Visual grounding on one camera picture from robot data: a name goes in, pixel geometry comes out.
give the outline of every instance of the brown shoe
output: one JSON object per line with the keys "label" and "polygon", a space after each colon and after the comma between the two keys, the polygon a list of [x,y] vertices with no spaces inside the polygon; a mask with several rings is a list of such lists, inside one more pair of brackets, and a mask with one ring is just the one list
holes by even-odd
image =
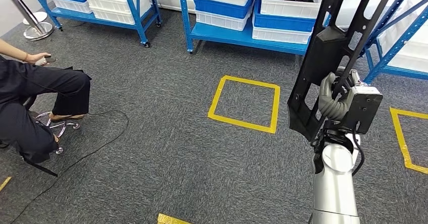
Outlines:
{"label": "brown shoe", "polygon": [[82,119],[84,117],[85,117],[85,115],[59,116],[59,115],[54,115],[52,113],[49,114],[50,121],[53,122],[53,123],[63,122],[63,121],[66,121],[66,120],[79,120],[79,119]]}

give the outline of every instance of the hand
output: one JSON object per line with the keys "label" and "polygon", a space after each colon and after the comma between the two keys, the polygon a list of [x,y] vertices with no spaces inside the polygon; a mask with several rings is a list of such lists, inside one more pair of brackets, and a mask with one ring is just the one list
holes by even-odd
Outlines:
{"label": "hand", "polygon": [[[45,56],[50,56],[50,54],[47,52],[43,52],[35,55],[29,54],[26,62],[34,65],[37,61],[39,61],[40,59],[43,59]],[[40,66],[45,66],[45,65],[49,65],[49,63],[46,62],[46,60]]]}

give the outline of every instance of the black metal bracket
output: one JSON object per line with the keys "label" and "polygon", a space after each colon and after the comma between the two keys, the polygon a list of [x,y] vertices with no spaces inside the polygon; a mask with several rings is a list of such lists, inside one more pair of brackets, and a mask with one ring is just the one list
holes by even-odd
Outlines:
{"label": "black metal bracket", "polygon": [[[321,80],[328,73],[335,72],[342,58],[347,56],[349,59],[347,66],[333,90],[333,98],[337,97],[387,1],[381,0],[372,17],[368,19],[364,16],[364,10],[369,0],[361,0],[346,32],[336,26],[336,19],[343,0],[322,1],[306,56],[288,100],[290,129],[300,132],[309,141],[315,139],[324,123],[325,116],[320,119],[316,118],[318,100],[313,109],[310,109],[305,103],[311,84],[319,86]],[[327,27],[323,26],[326,15],[331,15]],[[361,37],[356,47],[351,49],[349,43],[355,32],[361,33]]]}

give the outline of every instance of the pole base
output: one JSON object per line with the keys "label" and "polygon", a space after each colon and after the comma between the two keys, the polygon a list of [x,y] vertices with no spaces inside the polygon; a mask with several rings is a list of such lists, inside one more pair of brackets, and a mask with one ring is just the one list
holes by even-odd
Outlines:
{"label": "pole base", "polygon": [[38,33],[34,27],[30,26],[24,31],[24,37],[30,41],[37,41],[48,37],[54,31],[54,27],[48,22],[40,22],[38,26],[42,29],[42,34]]}

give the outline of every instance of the black strap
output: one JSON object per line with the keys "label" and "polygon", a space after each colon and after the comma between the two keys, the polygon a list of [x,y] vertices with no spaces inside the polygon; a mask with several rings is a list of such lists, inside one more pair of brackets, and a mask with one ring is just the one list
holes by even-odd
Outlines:
{"label": "black strap", "polygon": [[31,165],[31,166],[35,167],[36,169],[39,169],[39,170],[41,170],[41,171],[43,171],[43,172],[47,173],[47,174],[50,174],[50,175],[55,176],[55,177],[58,177],[58,175],[57,175],[57,174],[55,174],[54,172],[52,172],[52,171],[48,170],[47,168],[42,167],[42,166],[40,166],[40,165],[38,165],[38,164],[35,164],[35,163],[31,162],[30,160],[28,160],[28,159],[25,157],[24,153],[19,152],[19,154],[22,156],[22,158],[24,159],[24,161],[25,161],[26,163],[28,163],[29,165]]}

